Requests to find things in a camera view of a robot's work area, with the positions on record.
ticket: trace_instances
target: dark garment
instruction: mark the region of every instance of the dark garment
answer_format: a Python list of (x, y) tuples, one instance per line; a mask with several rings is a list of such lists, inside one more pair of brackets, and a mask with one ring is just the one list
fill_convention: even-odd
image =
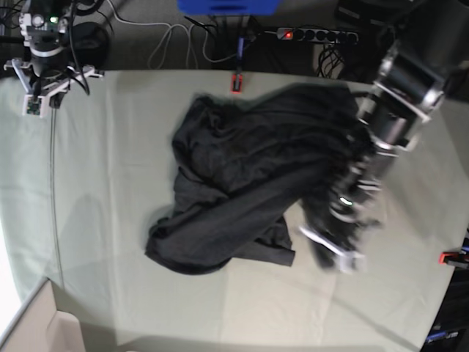
[(174, 214), (149, 230), (146, 255), (182, 274), (233, 257), (291, 265), (283, 213), (344, 170), (356, 111), (344, 87), (296, 86), (247, 111), (195, 100), (172, 143)]

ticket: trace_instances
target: green led light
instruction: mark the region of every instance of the green led light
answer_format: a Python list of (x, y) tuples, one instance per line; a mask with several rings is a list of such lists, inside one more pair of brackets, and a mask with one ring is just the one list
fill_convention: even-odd
[(353, 202), (349, 201), (348, 199), (345, 199), (344, 197), (340, 197), (339, 199), (342, 203), (344, 203), (345, 205), (348, 205), (349, 207), (353, 205)]

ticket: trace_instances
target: table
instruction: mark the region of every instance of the table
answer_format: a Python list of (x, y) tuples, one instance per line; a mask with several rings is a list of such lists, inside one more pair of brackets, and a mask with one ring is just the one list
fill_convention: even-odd
[(440, 112), (370, 210), (387, 219), (364, 244), (366, 273), (320, 269), (297, 231), (298, 205), (286, 214), (291, 268), (233, 259), (214, 274), (183, 276), (144, 256), (149, 226), (171, 211), (171, 137), (194, 97), (252, 100), (288, 84), (344, 84), (246, 73), (235, 97), (230, 78), (111, 72), (90, 81), (88, 98), (74, 87), (55, 123), (41, 122), (54, 135), (57, 247), (46, 272), (58, 309), (81, 321), (88, 352), (419, 351), (452, 274), (439, 254), (460, 246), (469, 222), (469, 179)]

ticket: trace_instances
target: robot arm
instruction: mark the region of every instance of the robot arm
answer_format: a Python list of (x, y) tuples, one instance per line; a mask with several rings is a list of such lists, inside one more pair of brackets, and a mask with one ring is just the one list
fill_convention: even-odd
[[(101, 0), (79, 11), (87, 15), (100, 4)], [(44, 117), (49, 108), (60, 107), (72, 83), (89, 94), (86, 78), (103, 77), (91, 66), (81, 67), (76, 59), (72, 31), (77, 11), (72, 0), (28, 0), (23, 6), (19, 22), (31, 61), (13, 59), (4, 66), (15, 70), (26, 91), (23, 114)]]
[(357, 239), (367, 228), (361, 213), (381, 188), (399, 150), (411, 150), (429, 114), (443, 101), (450, 75), (468, 53), (469, 1), (427, 0), (411, 18), (407, 33), (381, 64), (358, 118), (369, 148), (350, 162), (333, 184), (326, 209), (310, 209), (302, 232), (317, 243), (324, 266), (356, 268)]

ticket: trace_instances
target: power strip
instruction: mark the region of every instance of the power strip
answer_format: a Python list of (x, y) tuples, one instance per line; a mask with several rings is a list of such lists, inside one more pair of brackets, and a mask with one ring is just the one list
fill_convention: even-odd
[(281, 27), (277, 29), (279, 40), (294, 40), (295, 42), (312, 42), (319, 44), (347, 44), (357, 45), (360, 35), (357, 32), (329, 31), (327, 29), (295, 29)]

